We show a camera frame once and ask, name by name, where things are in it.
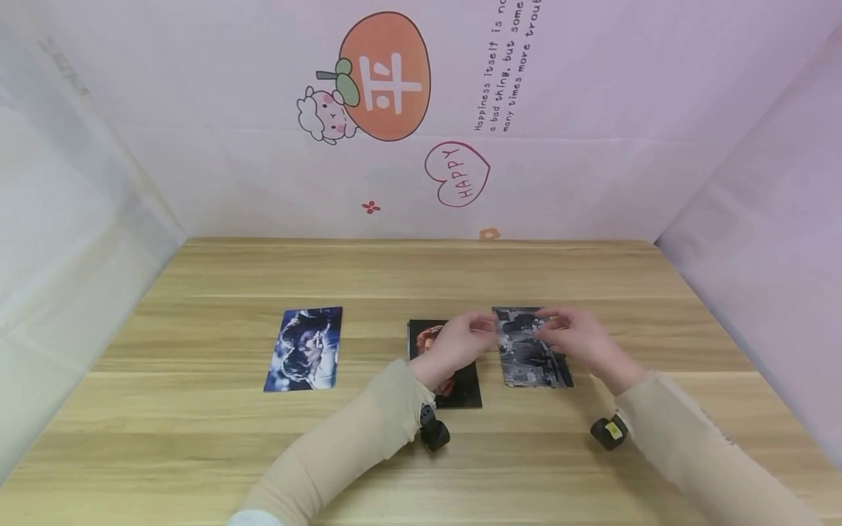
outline wooden table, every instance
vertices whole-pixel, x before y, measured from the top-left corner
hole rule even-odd
[[[175,256],[0,489],[0,523],[224,524],[272,460],[406,353],[410,318],[497,305],[594,311],[828,519],[842,482],[661,253],[644,242],[197,239]],[[337,387],[263,393],[284,309],[344,307]],[[699,524],[631,444],[588,435],[610,397],[512,389],[478,363],[483,409],[440,412],[440,453],[413,444],[317,518],[331,524]]]

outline yellow label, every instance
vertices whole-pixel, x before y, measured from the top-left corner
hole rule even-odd
[[[620,428],[617,427],[617,424],[613,422],[608,422],[607,424],[605,424],[605,429],[608,429],[608,433],[611,433],[611,437],[614,440],[619,440],[623,438],[623,432],[620,430]]]

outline person's left hand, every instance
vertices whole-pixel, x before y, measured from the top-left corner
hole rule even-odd
[[[433,390],[457,370],[474,363],[497,341],[490,312],[464,312],[448,321],[433,347],[409,363],[415,377]]]

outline person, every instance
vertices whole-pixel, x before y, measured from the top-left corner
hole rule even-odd
[[[429,327],[421,331],[418,337],[415,338],[415,352],[418,353],[418,356],[433,348],[433,343],[435,343],[435,339],[439,337],[439,333],[443,328],[445,328],[444,325],[436,325],[435,327]],[[433,389],[433,394],[436,396],[450,396],[455,385],[456,381],[453,379],[453,375],[448,376],[445,381]]]
[[[536,314],[549,318],[536,336],[605,383],[632,442],[711,523],[822,524],[675,383],[623,352],[592,314],[566,307]],[[493,346],[493,322],[492,314],[480,311],[456,316],[428,352],[389,364],[347,406],[281,454],[229,526],[307,526],[358,476],[413,440],[421,407],[433,403],[431,390]]]

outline chinese character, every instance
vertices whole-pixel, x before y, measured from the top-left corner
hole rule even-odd
[[[381,77],[392,78],[389,80],[371,80],[371,63],[369,58],[365,55],[360,56],[360,75],[363,80],[363,94],[365,97],[365,109],[371,111],[375,101],[372,100],[372,92],[392,92],[392,99],[395,102],[395,115],[400,115],[403,110],[403,92],[419,92],[421,91],[420,82],[404,82],[401,73],[401,54],[392,53],[392,70],[383,66],[380,62],[375,62],[374,73]],[[386,95],[379,95],[377,97],[377,107],[386,109],[389,107],[389,98]]]

